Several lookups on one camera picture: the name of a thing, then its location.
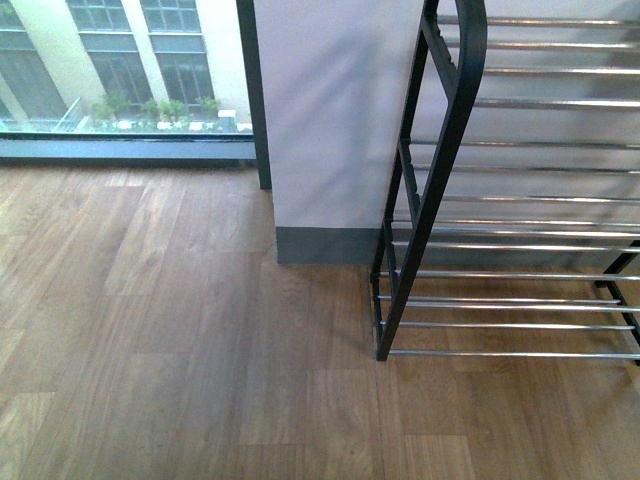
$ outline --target metal shoe rack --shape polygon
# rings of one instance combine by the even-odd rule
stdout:
[[[480,81],[483,76],[492,75],[501,78],[535,77],[549,80],[564,78],[595,78],[625,82],[640,80],[640,69],[615,67],[497,67],[488,65],[485,68],[487,50],[521,50],[576,52],[576,54],[592,52],[628,53],[639,50],[640,45],[634,42],[615,43],[583,43],[583,42],[539,42],[539,41],[488,41],[488,26],[529,27],[553,29],[611,30],[624,29],[625,32],[640,32],[640,24],[624,21],[593,21],[567,19],[487,19],[485,6],[478,0],[456,0],[457,18],[442,16],[438,18],[438,1],[426,0],[420,22],[413,66],[407,91],[402,125],[398,139],[389,193],[385,206],[384,219],[371,271],[372,300],[375,311],[377,359],[384,361],[389,354],[396,355],[437,355],[437,356],[507,356],[507,357],[566,357],[566,358],[602,358],[630,359],[638,364],[640,353],[575,353],[575,352],[527,352],[527,351],[460,351],[460,350],[418,350],[393,349],[393,342],[399,328],[402,329],[518,329],[533,331],[548,329],[560,331],[583,331],[585,334],[602,331],[613,331],[616,335],[632,335],[640,345],[640,326],[635,313],[639,306],[630,306],[623,296],[617,282],[638,282],[640,276],[622,273],[623,269],[640,253],[640,224],[629,221],[584,220],[580,210],[589,206],[638,207],[638,198],[612,197],[577,197],[560,195],[450,195],[445,192],[447,183],[453,172],[454,176],[495,174],[496,176],[525,173],[531,177],[537,174],[562,176],[584,175],[591,179],[600,177],[624,176],[625,181],[640,175],[640,169],[606,168],[599,166],[575,165],[529,165],[509,164],[509,152],[526,149],[545,149],[561,152],[566,149],[611,153],[623,151],[640,153],[640,145],[616,142],[561,142],[561,141],[505,141],[487,139],[482,141],[463,141],[463,135],[472,110],[491,109],[536,109],[548,111],[553,115],[556,110],[569,111],[623,111],[640,109],[640,101],[619,99],[514,99],[514,98],[477,98]],[[459,40],[445,41],[441,33],[441,25],[459,25]],[[457,65],[451,61],[449,48],[458,49]],[[416,107],[427,57],[431,56],[433,65],[444,88],[447,99],[447,110],[437,140],[412,140],[411,133],[416,116]],[[429,164],[412,161],[412,145],[431,145],[432,158]],[[490,147],[507,152],[505,160],[498,165],[458,165],[454,162],[462,148],[482,150]],[[420,172],[427,173],[424,188],[419,189]],[[398,204],[398,193],[401,185],[407,193],[408,213],[402,212]],[[481,204],[482,215],[473,218],[439,215],[442,205],[453,202]],[[528,205],[569,205],[573,218],[532,219],[524,215],[522,218],[500,219],[492,217],[495,205],[518,204]],[[409,225],[410,232],[406,241],[399,240],[402,227]],[[429,268],[429,259],[436,252],[493,252],[509,255],[526,255],[531,252],[542,252],[554,255],[557,252],[580,255],[601,254],[608,252],[617,259],[603,273],[574,273],[558,271],[537,272],[512,268],[511,271],[500,269],[433,269]],[[510,282],[545,281],[545,282],[593,282],[596,287],[606,288],[611,295],[607,299],[551,299],[551,298],[458,298],[418,296],[412,290],[423,279],[436,281],[446,279],[464,279],[465,281],[508,280]],[[415,308],[455,309],[463,318],[460,322],[444,323],[440,318],[436,321],[412,321],[411,311]],[[472,310],[533,310],[543,311],[550,315],[553,323],[473,323],[464,321],[465,312]],[[584,313],[585,322],[581,325],[557,322],[557,318],[567,312]],[[610,322],[593,324],[589,321],[591,313],[621,314],[624,324]]]

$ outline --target white pillar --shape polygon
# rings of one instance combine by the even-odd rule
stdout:
[[[162,78],[160,64],[153,51],[153,45],[151,45],[149,29],[147,28],[147,22],[144,18],[140,0],[122,0],[122,6],[127,15],[127,20],[129,20],[129,26],[131,27],[133,38],[136,41],[138,52],[140,53],[142,68],[144,68],[144,72],[149,80],[151,94],[157,101],[169,100],[169,93]]]
[[[102,82],[65,0],[13,0],[12,4],[67,108],[78,97],[86,105],[101,101]]]
[[[237,112],[239,122],[250,122],[240,26],[235,0],[196,0],[211,83],[223,109]]]

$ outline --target building facade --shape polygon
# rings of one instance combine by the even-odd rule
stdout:
[[[4,130],[199,131],[218,110],[251,121],[234,0],[0,0]]]

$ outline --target window sill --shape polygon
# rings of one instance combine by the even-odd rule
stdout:
[[[2,165],[94,167],[255,167],[253,138],[0,139]]]

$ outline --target chrome rod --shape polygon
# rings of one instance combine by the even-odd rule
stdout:
[[[453,310],[536,310],[554,312],[640,312],[640,307],[607,307],[600,305],[562,305],[562,304],[508,304],[508,303],[459,303],[459,302],[419,302],[408,301],[407,307],[447,308]]]
[[[603,76],[607,80],[634,80],[640,77],[640,70],[635,68],[513,68],[487,67],[484,75],[521,75],[521,76]]]
[[[381,272],[382,277],[389,275]],[[418,270],[416,278],[482,278],[499,280],[586,280],[589,282],[640,281],[639,275],[602,274],[602,273],[536,273],[536,272],[483,272],[460,270]]]
[[[640,109],[636,100],[545,100],[517,98],[479,98],[479,108],[508,108],[526,110],[615,110],[635,111]]]
[[[640,360],[640,353],[556,353],[556,352],[472,352],[462,350],[391,350],[390,355],[427,355],[438,357],[534,357],[592,358],[602,360]]]
[[[412,145],[438,144],[436,140],[412,140]],[[489,148],[576,148],[589,150],[640,150],[640,144],[625,143],[592,143],[592,142],[494,142],[494,141],[470,141],[462,142],[462,147],[489,147]]]
[[[380,322],[383,327],[387,322]],[[407,328],[516,328],[525,330],[635,330],[631,325],[571,325],[561,323],[434,323],[400,322]]]
[[[391,295],[378,295],[378,299],[383,302],[390,302],[392,300]],[[564,298],[463,298],[463,297],[409,297],[411,302],[425,302],[425,303],[505,303],[505,304],[562,304],[562,305],[618,305],[620,300],[616,299],[586,299],[586,300],[573,300]]]
[[[429,171],[430,164],[418,163],[413,165],[416,171]],[[563,168],[563,167],[530,167],[526,165],[457,165],[454,172],[460,173],[494,173],[494,172],[533,172],[533,173],[576,173],[588,175],[640,175],[640,170],[629,168]]]
[[[408,246],[408,242],[393,242],[396,246]],[[427,247],[458,250],[529,250],[542,252],[621,252],[640,253],[640,247],[581,246],[581,245],[499,245],[487,243],[429,242]]]
[[[510,237],[571,237],[571,238],[638,238],[638,232],[598,232],[580,230],[504,230],[479,228],[433,227],[439,235],[506,235]]]
[[[460,41],[453,38],[445,39],[449,48],[460,48]],[[547,52],[640,52],[640,43],[578,43],[578,42],[503,42],[490,41],[489,50],[537,50]]]
[[[619,204],[640,205],[640,199],[636,198],[598,198],[598,197],[553,197],[543,195],[444,195],[447,202],[509,202],[509,203],[589,203],[589,204]]]
[[[440,25],[458,25],[454,15],[438,16]],[[551,27],[551,28],[603,28],[603,29],[636,29],[640,23],[629,20],[590,20],[574,18],[511,18],[493,17],[487,19],[490,27]]]
[[[408,216],[398,215],[394,222],[408,223],[411,219]],[[436,220],[436,224],[456,224],[456,225],[545,225],[558,227],[615,227],[615,228],[638,228],[639,223],[629,222],[593,222],[589,220],[494,220],[494,219],[442,219]]]

